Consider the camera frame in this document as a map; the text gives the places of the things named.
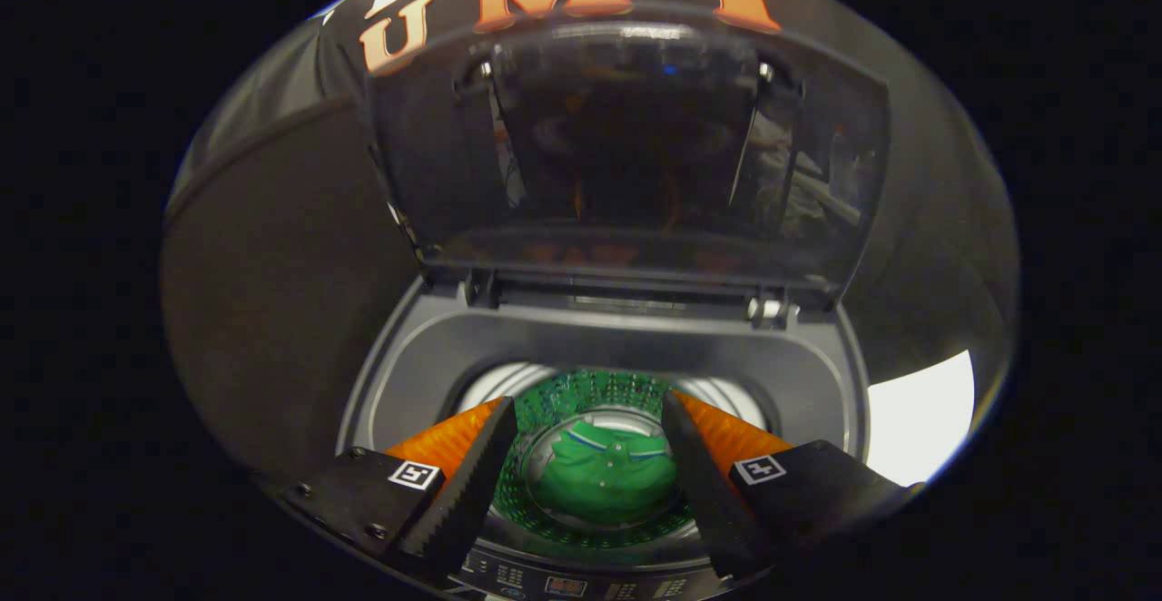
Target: green polo shirt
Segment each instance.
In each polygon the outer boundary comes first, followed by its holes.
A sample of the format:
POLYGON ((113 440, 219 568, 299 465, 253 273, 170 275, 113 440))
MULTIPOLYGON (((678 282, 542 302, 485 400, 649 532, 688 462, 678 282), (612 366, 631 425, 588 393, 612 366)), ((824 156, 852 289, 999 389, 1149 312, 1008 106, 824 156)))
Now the green polo shirt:
POLYGON ((607 525, 636 522, 665 507, 676 471, 666 438, 578 422, 553 444, 537 481, 548 509, 607 525))

